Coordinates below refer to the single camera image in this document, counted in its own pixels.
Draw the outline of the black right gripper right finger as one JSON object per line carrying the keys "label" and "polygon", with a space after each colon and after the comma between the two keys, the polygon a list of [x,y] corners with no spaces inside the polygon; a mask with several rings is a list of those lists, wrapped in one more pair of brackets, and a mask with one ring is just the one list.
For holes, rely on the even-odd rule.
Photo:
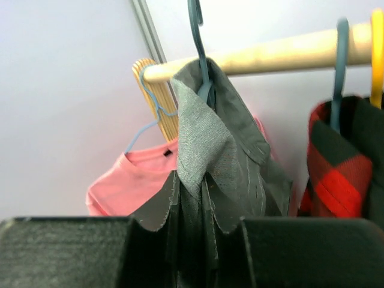
{"label": "black right gripper right finger", "polygon": [[364,219],[251,217],[201,187],[208,287],[382,287],[383,231]]}

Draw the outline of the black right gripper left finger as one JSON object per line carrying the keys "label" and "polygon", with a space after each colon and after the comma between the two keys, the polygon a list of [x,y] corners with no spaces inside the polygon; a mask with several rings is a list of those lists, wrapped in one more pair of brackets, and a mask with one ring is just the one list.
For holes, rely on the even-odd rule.
{"label": "black right gripper left finger", "polygon": [[1,223],[2,287],[176,287],[180,180],[128,217]]}

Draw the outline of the grey button shirt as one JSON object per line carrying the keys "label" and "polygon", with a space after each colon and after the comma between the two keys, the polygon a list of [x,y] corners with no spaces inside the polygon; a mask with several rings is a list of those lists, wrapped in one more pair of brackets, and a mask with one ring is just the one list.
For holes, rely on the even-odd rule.
{"label": "grey button shirt", "polygon": [[171,79],[178,99],[177,173],[181,195],[182,287],[203,287],[201,184],[210,174],[219,189],[254,216],[287,216],[292,181],[275,162],[271,148],[238,92],[209,61],[215,106],[198,96],[200,64],[189,62]]}

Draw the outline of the teal plastic hanger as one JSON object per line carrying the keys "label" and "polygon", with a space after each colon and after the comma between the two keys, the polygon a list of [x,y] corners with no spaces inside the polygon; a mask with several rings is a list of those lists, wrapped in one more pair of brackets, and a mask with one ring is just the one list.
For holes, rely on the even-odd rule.
{"label": "teal plastic hanger", "polygon": [[188,0],[188,13],[193,35],[194,44],[199,57],[200,70],[202,74],[202,86],[199,88],[198,96],[207,103],[210,108],[215,106],[215,91],[213,82],[209,76],[209,68],[204,46],[200,36],[199,27],[203,25],[203,17],[198,0]]}

